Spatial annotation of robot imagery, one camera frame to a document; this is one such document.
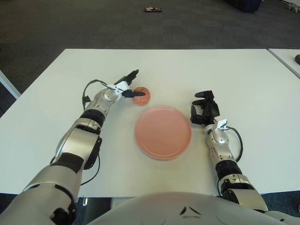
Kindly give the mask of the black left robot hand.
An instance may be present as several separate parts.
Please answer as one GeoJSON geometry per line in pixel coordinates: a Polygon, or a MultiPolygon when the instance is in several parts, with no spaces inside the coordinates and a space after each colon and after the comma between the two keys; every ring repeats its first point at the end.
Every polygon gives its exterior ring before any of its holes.
{"type": "Polygon", "coordinates": [[[146,94],[141,91],[134,91],[129,89],[129,85],[132,83],[132,81],[136,78],[137,74],[139,73],[139,70],[134,70],[131,73],[129,73],[127,76],[123,76],[120,78],[115,84],[115,90],[117,91],[117,94],[121,94],[125,98],[134,98],[134,97],[141,97],[145,96],[146,94]]]}

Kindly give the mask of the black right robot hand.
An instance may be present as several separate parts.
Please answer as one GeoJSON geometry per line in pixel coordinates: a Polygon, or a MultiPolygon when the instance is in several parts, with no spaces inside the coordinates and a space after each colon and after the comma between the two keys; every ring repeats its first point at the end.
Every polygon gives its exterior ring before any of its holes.
{"type": "Polygon", "coordinates": [[[214,95],[211,90],[201,91],[195,94],[196,100],[191,105],[190,120],[193,124],[210,125],[214,123],[214,119],[220,115],[217,103],[214,101],[214,95]],[[202,114],[197,114],[196,107],[202,109],[202,114]]]}

